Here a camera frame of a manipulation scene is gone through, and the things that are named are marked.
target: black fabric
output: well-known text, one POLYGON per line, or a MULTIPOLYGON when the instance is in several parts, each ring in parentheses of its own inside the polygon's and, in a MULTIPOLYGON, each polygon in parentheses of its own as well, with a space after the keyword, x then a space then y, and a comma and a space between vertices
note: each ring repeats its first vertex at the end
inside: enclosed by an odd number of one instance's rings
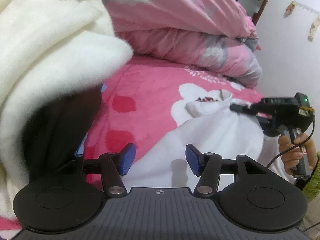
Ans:
POLYGON ((101 87, 60 98, 37 111, 23 131, 30 181, 69 162, 101 104, 101 87))

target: crosshair mark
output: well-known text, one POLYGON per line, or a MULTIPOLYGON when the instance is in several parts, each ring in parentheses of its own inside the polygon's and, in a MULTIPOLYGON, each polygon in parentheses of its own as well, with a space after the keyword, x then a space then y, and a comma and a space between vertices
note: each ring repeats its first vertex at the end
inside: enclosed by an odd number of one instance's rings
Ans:
POLYGON ((155 191, 155 193, 157 193, 158 195, 162 195, 164 194, 165 192, 161 189, 158 189, 157 191, 155 191))

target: black cable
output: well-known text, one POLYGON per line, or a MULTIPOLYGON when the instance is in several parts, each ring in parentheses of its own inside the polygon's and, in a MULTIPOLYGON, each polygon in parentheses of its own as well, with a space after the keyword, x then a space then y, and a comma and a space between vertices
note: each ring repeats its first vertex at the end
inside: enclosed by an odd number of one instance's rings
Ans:
POLYGON ((311 227, 308 227, 307 229, 303 230, 303 232, 307 232, 309 229, 314 228, 315 226, 317 226, 317 225, 319 225, 319 224, 320 224, 320 222, 312 225, 311 227))
POLYGON ((300 142, 300 143, 296 144, 295 146, 293 146, 293 147, 291 147, 291 148, 289 148, 289 149, 287 149, 287 150, 279 153, 276 157, 274 157, 274 158, 271 160, 271 162, 269 162, 269 164, 267 165, 267 169, 270 168, 271 164, 272 164, 277 158, 279 158, 281 155, 283 155, 283 154, 285 154, 285 153, 287 153, 287 152, 290 152, 291 150, 295 149, 296 147, 300 147, 301 145, 305 144, 305 143, 312 137, 313 132, 315 131, 315 121, 312 121, 312 123, 313 123, 312 132, 311 132, 311 134, 309 135, 309 137, 308 137, 307 139, 305 139, 303 142, 300 142))

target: white cloth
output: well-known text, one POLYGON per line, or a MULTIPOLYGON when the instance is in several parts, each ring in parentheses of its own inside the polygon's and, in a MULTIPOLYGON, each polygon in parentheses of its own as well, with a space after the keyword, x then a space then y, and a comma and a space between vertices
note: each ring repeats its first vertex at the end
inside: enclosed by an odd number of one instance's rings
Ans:
MULTIPOLYGON (((190 187, 199 177, 193 175, 185 158, 187 144, 200 152, 213 152, 225 159, 244 154, 257 160, 263 144, 262 129, 255 117, 230 111, 230 102, 214 104, 210 113, 185 121, 168 132, 140 160, 132 165, 123 182, 131 187, 190 187)), ((233 182, 233 175, 222 175, 219 190, 233 182)))
POLYGON ((199 117, 206 114, 212 114, 215 110, 219 109, 222 105, 241 104, 241 105, 250 105, 249 102, 233 98, 233 94, 227 90, 214 90, 211 91, 210 95, 213 99, 218 100, 218 102, 223 102, 223 104, 217 104, 217 102, 199 102, 199 101, 190 101, 186 104, 186 110, 192 114, 193 117, 199 117))
POLYGON ((21 134, 46 103, 108 78, 132 56, 101 0, 0 0, 0 216, 28 183, 21 134))

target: metal screw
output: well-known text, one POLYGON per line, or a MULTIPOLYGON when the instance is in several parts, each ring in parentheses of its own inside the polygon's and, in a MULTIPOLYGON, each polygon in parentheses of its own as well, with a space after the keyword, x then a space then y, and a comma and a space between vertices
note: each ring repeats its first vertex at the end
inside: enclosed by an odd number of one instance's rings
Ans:
POLYGON ((201 194, 209 194, 212 192, 212 188, 209 186, 200 186, 197 188, 197 191, 201 194))
POLYGON ((124 188, 119 186, 113 186, 109 188, 109 192, 113 195, 119 195, 124 192, 124 188))

